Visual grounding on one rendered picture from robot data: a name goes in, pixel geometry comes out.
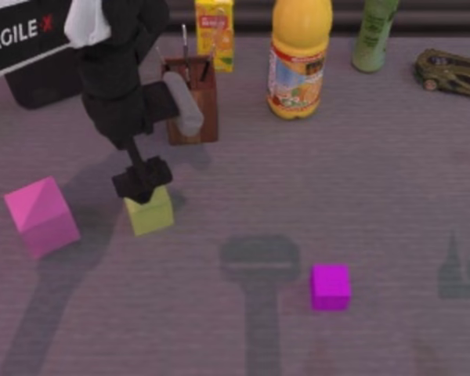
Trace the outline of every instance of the plastic bottle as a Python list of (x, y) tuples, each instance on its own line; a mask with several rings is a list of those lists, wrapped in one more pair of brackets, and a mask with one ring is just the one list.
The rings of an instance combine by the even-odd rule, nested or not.
[(277, 116), (306, 118), (319, 106), (331, 27), (331, 0), (277, 0), (267, 93)]
[(398, 6), (399, 0), (366, 0), (352, 57), (359, 71), (373, 73), (385, 64), (386, 43)]

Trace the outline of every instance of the purple cube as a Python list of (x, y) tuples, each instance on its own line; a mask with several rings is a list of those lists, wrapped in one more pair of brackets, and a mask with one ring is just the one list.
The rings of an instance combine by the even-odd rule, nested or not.
[(52, 177), (6, 194), (5, 202), (34, 259), (80, 239), (71, 211)]
[(317, 264), (310, 276), (312, 308), (317, 311), (342, 311), (352, 297), (347, 265)]

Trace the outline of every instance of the brown pen holder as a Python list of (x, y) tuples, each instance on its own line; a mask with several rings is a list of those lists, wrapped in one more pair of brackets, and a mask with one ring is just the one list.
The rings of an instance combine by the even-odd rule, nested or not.
[[(198, 135), (193, 137), (183, 136), (176, 126), (175, 120), (167, 120), (167, 133), (171, 145), (192, 145), (198, 143), (214, 143), (218, 141), (218, 93), (216, 89), (216, 76), (213, 62), (209, 64), (208, 72), (202, 81), (202, 73), (207, 56), (191, 56), (190, 63), (190, 91), (197, 105), (204, 115), (204, 124)], [(185, 59), (165, 59), (170, 71), (178, 73), (186, 80)]]

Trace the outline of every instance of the yellow juice box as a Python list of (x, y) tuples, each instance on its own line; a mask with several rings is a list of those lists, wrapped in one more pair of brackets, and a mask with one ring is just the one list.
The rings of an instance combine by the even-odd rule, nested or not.
[(214, 68), (233, 71), (233, 0), (195, 0), (197, 54), (209, 55), (215, 46)]

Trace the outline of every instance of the toy car wheel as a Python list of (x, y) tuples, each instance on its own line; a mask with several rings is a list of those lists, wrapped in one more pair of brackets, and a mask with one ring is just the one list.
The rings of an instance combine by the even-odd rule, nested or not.
[(433, 92), (434, 90), (437, 90), (439, 86), (437, 85), (436, 80), (425, 80), (423, 82), (423, 87), (425, 88), (425, 90)]

